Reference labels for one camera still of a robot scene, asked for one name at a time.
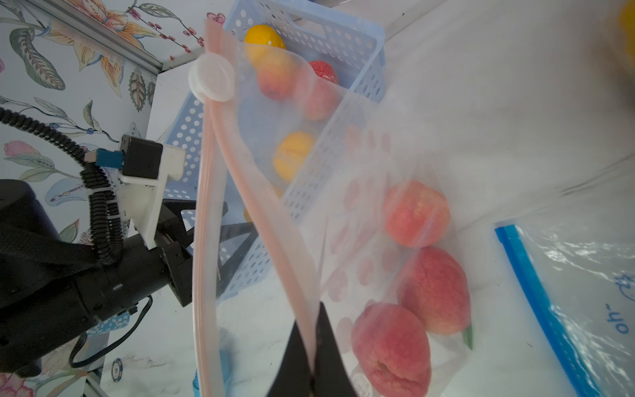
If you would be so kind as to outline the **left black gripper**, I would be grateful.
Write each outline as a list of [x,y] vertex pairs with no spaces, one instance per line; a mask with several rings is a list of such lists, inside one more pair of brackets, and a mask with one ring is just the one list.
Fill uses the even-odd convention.
[[[120,261],[75,279],[84,310],[84,322],[98,323],[131,309],[145,297],[170,286],[181,306],[193,301],[193,229],[186,229],[181,213],[196,208],[195,201],[166,199],[160,208],[155,232],[156,247],[146,247],[140,234],[123,243]],[[220,243],[246,235],[246,239],[225,262],[218,253],[219,298],[228,288],[246,254],[258,237],[253,223],[221,226]]]

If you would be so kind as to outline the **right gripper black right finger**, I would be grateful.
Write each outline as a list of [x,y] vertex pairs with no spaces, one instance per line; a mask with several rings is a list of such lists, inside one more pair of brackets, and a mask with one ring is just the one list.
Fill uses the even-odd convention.
[[317,352],[312,392],[317,397],[357,397],[337,346],[324,303],[317,317]]

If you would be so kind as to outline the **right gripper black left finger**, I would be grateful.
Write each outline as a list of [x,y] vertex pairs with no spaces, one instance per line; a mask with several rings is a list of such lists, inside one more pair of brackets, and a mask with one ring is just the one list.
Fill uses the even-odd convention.
[[309,397],[312,379],[304,342],[297,324],[294,324],[280,368],[266,396]]

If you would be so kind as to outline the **clear pink zip-top bag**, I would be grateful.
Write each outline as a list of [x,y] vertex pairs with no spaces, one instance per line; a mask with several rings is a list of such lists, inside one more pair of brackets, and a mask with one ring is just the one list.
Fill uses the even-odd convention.
[[[409,180],[444,195],[438,137],[421,119],[317,77],[304,58],[288,51],[298,65],[294,92],[278,102],[294,105],[304,121],[326,121],[293,182],[304,181],[309,167],[318,164],[319,148],[334,150],[304,215],[294,218],[284,205],[286,194],[256,165],[241,134],[240,84],[244,71],[257,67],[247,58],[247,44],[215,22],[207,23],[204,38],[205,51],[189,75],[203,104],[193,302],[200,394],[226,396],[221,326],[246,340],[242,356],[255,362],[258,337],[281,338],[284,356],[297,324],[313,374],[324,303],[357,396],[442,395],[470,354],[471,326],[453,335],[434,334],[399,304],[400,275],[425,247],[395,242],[385,231],[382,210],[388,190]],[[271,269],[261,282],[220,302],[218,253],[228,179]],[[268,394],[280,364],[254,395]]]
[[609,1],[610,41],[629,73],[634,74],[634,0]]

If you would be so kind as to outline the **dark pink peach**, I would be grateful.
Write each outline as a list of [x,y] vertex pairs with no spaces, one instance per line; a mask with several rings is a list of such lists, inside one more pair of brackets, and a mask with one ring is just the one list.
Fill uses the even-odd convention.
[[466,274],[443,249],[429,246],[417,252],[400,275],[397,299],[428,332],[453,335],[471,325]]

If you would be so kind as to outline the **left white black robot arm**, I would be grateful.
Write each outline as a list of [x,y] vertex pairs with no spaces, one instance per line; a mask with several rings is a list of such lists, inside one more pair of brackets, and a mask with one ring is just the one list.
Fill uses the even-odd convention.
[[89,190],[91,242],[66,243],[26,181],[1,183],[1,370],[22,378],[41,374],[43,357],[72,342],[69,365],[87,367],[104,356],[79,359],[89,329],[116,315],[145,318],[152,295],[165,286],[182,306],[193,299],[194,231],[182,213],[193,200],[161,199],[153,231],[125,238],[114,186],[78,143],[28,116],[3,109],[1,121],[69,155]]

